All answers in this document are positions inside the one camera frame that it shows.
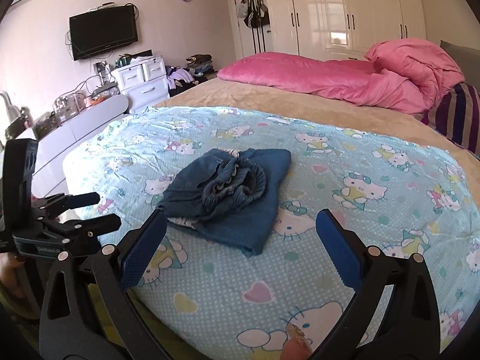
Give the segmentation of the left hand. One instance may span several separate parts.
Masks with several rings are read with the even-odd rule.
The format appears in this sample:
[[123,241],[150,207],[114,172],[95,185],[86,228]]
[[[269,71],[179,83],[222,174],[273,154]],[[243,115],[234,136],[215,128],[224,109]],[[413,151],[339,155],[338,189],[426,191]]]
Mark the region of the left hand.
[[24,262],[23,257],[14,253],[1,254],[1,304],[17,314],[32,313],[32,306],[20,284],[18,275]]

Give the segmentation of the right hand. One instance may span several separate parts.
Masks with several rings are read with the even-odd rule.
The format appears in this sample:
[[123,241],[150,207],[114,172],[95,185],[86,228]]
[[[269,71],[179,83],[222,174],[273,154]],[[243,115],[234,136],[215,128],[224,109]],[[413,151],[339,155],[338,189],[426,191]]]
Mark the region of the right hand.
[[311,354],[310,348],[304,333],[300,328],[292,323],[286,326],[286,333],[289,339],[281,351],[281,360],[307,360]]

